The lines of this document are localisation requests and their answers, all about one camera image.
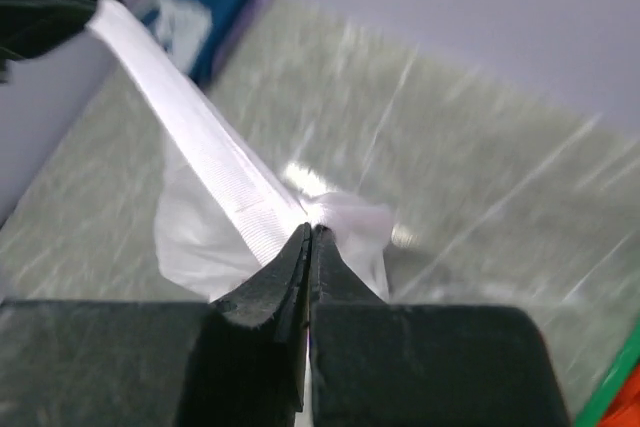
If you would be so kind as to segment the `green plastic bin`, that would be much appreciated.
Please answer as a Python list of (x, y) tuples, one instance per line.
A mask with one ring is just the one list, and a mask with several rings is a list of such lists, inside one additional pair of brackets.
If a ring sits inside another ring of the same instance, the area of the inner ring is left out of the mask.
[(633, 328), (590, 400), (576, 416), (574, 425), (595, 426), (604, 416), (639, 363), (639, 324)]

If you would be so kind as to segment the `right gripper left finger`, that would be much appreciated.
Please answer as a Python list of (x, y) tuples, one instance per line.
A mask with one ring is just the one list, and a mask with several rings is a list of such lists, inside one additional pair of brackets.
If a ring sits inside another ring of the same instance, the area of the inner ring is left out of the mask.
[(187, 362), (180, 426), (291, 426), (301, 412), (312, 230), (213, 302)]

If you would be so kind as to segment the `folded blue printed t-shirt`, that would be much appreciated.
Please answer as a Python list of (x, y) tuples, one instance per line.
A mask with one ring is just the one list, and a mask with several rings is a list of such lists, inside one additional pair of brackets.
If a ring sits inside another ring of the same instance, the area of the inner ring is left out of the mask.
[(208, 84), (214, 59), (249, 0), (142, 0), (137, 17), (174, 65)]

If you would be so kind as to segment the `white t-shirt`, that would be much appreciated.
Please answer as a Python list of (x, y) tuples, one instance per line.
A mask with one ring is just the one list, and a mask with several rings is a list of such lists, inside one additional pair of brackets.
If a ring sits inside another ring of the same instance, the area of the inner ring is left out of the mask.
[(330, 230), (339, 254), (382, 301), (389, 210), (329, 192), (291, 193), (116, 0), (87, 25), (116, 56), (165, 130), (164, 188), (155, 224), (159, 269), (209, 306), (267, 266), (294, 231)]

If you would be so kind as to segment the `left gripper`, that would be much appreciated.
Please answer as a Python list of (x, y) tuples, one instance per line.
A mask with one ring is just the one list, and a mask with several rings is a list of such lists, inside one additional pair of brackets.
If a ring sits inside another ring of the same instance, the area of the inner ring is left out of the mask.
[(98, 1), (1, 0), (1, 80), (12, 62), (42, 57), (83, 32)]

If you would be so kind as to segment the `orange t-shirt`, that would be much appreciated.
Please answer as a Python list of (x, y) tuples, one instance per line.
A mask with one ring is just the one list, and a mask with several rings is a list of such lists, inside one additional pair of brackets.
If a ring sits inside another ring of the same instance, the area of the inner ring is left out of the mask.
[(639, 372), (621, 388), (599, 422), (600, 427), (639, 427)]

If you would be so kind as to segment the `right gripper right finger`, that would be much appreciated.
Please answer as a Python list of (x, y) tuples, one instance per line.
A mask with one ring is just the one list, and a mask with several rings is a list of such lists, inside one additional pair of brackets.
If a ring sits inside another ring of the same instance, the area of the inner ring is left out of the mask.
[(567, 426), (542, 333), (501, 305), (378, 298), (333, 233), (311, 241), (310, 358), (317, 426)]

